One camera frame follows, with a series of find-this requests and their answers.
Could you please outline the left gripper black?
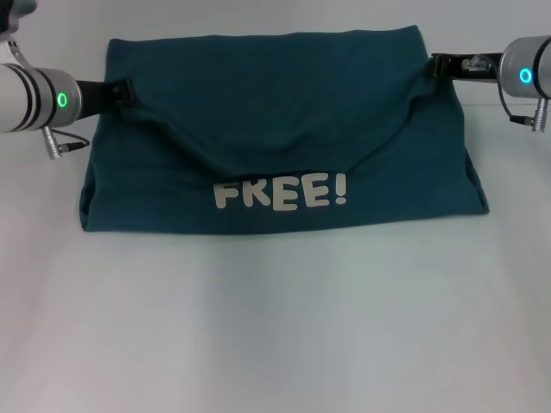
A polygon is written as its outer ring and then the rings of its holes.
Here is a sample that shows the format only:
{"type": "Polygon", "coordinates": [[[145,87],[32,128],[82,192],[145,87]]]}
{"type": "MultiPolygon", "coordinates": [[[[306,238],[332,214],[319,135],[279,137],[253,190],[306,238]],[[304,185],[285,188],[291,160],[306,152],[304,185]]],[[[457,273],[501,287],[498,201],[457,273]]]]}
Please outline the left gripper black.
{"type": "Polygon", "coordinates": [[[138,101],[129,77],[114,83],[77,81],[77,86],[82,96],[80,118],[106,113],[114,108],[132,108],[138,101]]]}

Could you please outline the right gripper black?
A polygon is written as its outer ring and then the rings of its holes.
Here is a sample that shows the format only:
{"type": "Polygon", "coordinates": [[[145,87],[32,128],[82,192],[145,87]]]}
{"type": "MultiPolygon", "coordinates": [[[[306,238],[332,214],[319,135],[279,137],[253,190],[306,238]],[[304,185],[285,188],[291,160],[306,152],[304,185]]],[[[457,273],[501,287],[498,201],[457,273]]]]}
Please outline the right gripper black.
{"type": "Polygon", "coordinates": [[[496,83],[502,53],[451,54],[433,53],[430,57],[430,75],[434,78],[496,83]]]}

